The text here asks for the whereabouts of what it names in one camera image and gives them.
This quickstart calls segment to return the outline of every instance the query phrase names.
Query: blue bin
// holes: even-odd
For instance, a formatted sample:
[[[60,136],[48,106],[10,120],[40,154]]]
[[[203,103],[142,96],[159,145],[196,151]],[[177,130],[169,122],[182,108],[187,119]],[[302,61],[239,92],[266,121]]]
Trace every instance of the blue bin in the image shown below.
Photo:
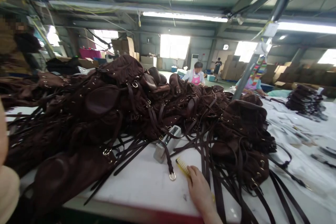
[[[214,75],[207,75],[206,78],[208,79],[208,81],[215,81]]]

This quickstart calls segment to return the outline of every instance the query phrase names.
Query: woman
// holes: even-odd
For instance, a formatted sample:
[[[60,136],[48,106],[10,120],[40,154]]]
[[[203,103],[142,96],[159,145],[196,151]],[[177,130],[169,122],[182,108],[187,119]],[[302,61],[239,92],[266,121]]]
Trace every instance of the woman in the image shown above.
[[[190,69],[187,73],[183,76],[182,80],[187,82],[191,82],[195,85],[204,86],[204,73],[202,72],[203,63],[198,61],[194,65],[194,69]]]
[[[256,78],[258,73],[258,69],[255,71],[255,73],[248,79],[247,83],[245,84],[245,87],[243,89],[243,93],[251,93],[253,94],[254,91],[256,91],[261,96],[268,96],[268,94],[265,94],[265,92],[261,89],[261,80],[258,79],[256,84],[253,85],[254,79]]]

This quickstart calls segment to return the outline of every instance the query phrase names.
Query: ceiling light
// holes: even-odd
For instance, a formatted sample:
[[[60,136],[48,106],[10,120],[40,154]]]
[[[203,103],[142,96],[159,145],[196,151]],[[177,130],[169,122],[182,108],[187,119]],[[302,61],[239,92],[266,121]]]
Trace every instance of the ceiling light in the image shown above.
[[[169,12],[143,12],[144,16],[160,17],[160,18],[174,18],[174,19],[189,19],[189,20],[203,20],[203,21],[212,21],[212,22],[223,22],[228,21],[227,18],[222,17],[211,17],[211,16],[202,16],[202,15],[189,15],[189,14],[178,14],[178,13],[169,13]]]
[[[304,23],[290,23],[280,22],[278,30],[292,30],[298,32],[313,32],[313,33],[327,33],[336,34],[336,26],[304,24]]]

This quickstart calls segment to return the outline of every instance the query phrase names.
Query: pink apron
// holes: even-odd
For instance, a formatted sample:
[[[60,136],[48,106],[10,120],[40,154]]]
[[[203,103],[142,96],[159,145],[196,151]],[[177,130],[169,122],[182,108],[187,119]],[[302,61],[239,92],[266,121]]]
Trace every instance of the pink apron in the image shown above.
[[[250,80],[251,80],[251,78],[248,79],[248,81],[247,81],[247,83],[245,85],[245,89],[254,91],[254,90],[257,89],[257,84],[255,84],[255,85],[250,84]]]
[[[199,85],[201,82],[201,78],[199,75],[197,75],[197,77],[195,77],[195,70],[193,71],[193,75],[192,75],[192,81],[191,83],[194,83],[195,85]]]

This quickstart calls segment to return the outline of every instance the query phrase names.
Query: stack of bags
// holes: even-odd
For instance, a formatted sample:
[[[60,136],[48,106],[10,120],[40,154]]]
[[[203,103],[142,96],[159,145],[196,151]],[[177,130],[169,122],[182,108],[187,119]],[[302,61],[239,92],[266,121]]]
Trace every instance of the stack of bags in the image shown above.
[[[318,94],[316,90],[299,85],[289,94],[286,107],[298,111],[300,115],[309,119],[326,121],[328,117],[322,114],[326,108],[321,104],[321,101],[323,101],[322,95]]]

